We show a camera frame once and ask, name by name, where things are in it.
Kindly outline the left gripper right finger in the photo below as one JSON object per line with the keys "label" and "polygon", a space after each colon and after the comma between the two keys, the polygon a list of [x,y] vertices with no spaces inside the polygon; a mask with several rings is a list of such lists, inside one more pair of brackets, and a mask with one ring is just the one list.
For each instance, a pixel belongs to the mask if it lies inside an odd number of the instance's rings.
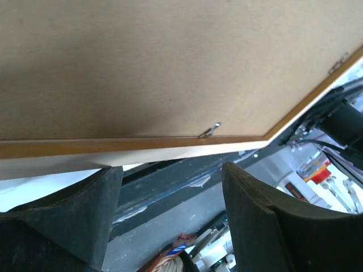
{"label": "left gripper right finger", "polygon": [[362,215],[291,197],[232,162],[222,188],[238,271],[362,270]]}

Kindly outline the brown wooden picture frame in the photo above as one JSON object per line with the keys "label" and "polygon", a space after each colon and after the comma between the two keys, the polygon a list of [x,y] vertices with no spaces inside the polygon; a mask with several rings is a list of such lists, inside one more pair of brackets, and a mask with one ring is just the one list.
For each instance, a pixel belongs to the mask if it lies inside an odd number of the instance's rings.
{"label": "brown wooden picture frame", "polygon": [[326,95],[361,58],[362,48],[358,48],[335,64],[335,70],[262,137],[1,141],[1,180],[264,148]]}

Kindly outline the brown frame backing board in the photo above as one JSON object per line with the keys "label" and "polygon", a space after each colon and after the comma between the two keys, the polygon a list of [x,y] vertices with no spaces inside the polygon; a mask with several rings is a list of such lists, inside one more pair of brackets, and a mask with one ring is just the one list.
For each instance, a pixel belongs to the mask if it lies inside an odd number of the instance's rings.
{"label": "brown frame backing board", "polygon": [[262,136],[361,44],[361,1],[2,1],[1,138]]}

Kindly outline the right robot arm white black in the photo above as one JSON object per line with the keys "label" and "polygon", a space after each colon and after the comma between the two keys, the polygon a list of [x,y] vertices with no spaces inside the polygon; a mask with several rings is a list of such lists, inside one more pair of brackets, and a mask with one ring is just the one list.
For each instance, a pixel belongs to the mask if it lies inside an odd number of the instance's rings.
{"label": "right robot arm white black", "polygon": [[362,113],[351,105],[361,94],[362,84],[334,88],[287,129],[280,144],[312,143],[304,135],[319,129],[339,144],[334,149],[342,157],[362,160]]}

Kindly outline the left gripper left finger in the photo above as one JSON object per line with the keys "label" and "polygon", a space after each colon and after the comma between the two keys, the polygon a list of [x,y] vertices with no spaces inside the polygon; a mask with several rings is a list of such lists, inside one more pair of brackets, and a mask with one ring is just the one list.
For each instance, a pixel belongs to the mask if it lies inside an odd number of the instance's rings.
{"label": "left gripper left finger", "polygon": [[103,168],[1,213],[1,271],[101,271],[123,174]]}

